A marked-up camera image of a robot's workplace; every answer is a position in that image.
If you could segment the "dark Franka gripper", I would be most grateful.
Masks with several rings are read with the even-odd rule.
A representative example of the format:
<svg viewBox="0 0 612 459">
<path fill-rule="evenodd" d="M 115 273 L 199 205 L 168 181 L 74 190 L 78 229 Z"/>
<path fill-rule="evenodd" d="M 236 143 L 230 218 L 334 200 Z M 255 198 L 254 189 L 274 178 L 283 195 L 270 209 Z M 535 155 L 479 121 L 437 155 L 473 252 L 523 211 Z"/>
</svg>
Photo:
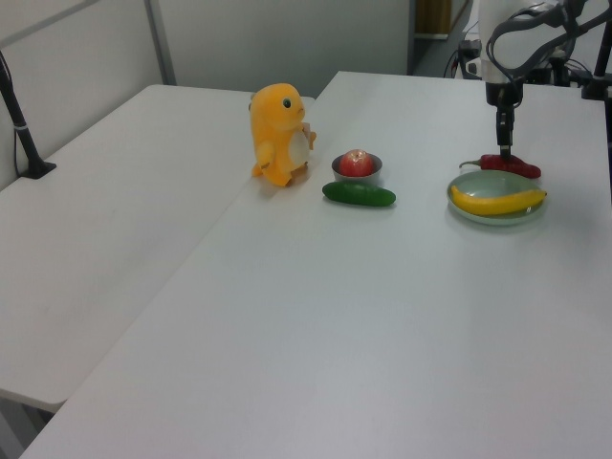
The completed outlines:
<svg viewBox="0 0 612 459">
<path fill-rule="evenodd" d="M 499 156 L 507 161 L 512 156 L 514 110 L 523 100 L 523 82 L 485 83 L 486 102 L 495 107 L 495 132 Z"/>
</svg>

